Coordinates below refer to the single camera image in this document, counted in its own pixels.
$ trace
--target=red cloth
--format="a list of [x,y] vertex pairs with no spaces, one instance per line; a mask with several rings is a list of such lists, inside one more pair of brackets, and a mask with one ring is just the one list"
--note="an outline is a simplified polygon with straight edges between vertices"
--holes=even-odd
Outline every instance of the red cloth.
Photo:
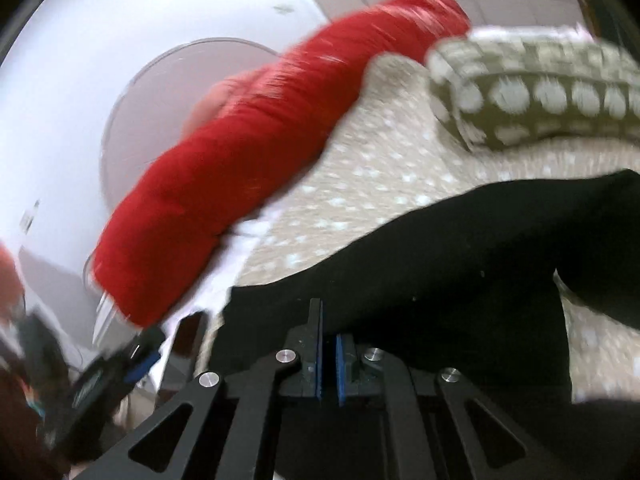
[[454,0],[387,0],[284,53],[148,168],[102,233],[97,281],[131,322],[161,319],[202,272],[220,234],[319,155],[372,57],[395,52],[423,62],[435,41],[468,29]]
[[0,242],[0,324],[8,322],[11,308],[16,306],[24,287],[15,269],[14,257]]

